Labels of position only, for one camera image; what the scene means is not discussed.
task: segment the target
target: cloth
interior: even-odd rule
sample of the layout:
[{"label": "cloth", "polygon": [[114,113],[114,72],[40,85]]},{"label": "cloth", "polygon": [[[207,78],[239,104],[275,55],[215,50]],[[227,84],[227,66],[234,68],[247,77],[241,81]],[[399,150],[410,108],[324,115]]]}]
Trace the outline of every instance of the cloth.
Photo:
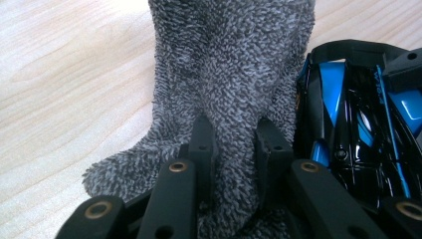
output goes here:
[{"label": "cloth", "polygon": [[292,142],[296,77],[314,25],[310,0],[150,0],[156,32],[153,123],[132,149],[84,174],[91,196],[128,201],[154,186],[163,162],[189,141],[194,120],[212,123],[219,150],[214,207],[199,238],[284,238],[283,211],[256,214],[254,129],[272,120]]}]

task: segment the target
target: wooden table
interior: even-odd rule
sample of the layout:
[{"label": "wooden table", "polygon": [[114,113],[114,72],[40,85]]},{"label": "wooden table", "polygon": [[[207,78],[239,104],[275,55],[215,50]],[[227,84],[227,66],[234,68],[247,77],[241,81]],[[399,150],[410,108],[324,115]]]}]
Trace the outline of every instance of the wooden table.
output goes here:
[{"label": "wooden table", "polygon": [[[317,0],[309,49],[422,47],[422,2]],[[82,174],[151,124],[146,0],[0,1],[0,238],[53,238],[88,199]]]}]

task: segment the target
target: fuzzy gray fabric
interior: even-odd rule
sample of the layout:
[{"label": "fuzzy gray fabric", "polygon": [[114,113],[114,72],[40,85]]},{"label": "fuzzy gray fabric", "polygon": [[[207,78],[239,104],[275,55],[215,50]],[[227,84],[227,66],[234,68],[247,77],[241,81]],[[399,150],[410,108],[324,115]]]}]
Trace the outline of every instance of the fuzzy gray fabric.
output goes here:
[{"label": "fuzzy gray fabric", "polygon": [[205,114],[220,157],[215,206],[198,216],[198,237],[288,237],[282,211],[255,215],[253,137],[267,117],[293,140],[295,79],[314,2],[150,0],[149,6],[156,32],[153,124],[132,149],[87,170],[87,193],[128,201],[152,188],[160,166],[176,157],[194,120]]}]

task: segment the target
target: wood grain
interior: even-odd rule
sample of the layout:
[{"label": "wood grain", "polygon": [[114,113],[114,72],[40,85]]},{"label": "wood grain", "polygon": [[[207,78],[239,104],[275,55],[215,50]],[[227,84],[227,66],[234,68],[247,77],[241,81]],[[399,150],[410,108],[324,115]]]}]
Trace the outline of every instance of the wood grain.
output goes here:
[{"label": "wood grain", "polygon": [[[316,1],[309,49],[337,39],[422,47],[422,3]],[[146,0],[0,1],[0,238],[53,238],[88,199],[81,175],[151,124]]]}]

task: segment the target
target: blue and black package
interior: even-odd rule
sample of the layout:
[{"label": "blue and black package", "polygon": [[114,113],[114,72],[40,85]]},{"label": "blue and black package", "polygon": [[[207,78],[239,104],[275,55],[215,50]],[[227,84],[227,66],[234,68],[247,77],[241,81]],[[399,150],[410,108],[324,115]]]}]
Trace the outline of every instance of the blue and black package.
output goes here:
[{"label": "blue and black package", "polygon": [[308,55],[298,78],[297,157],[325,165],[367,210],[422,200],[422,49],[343,40]]}]

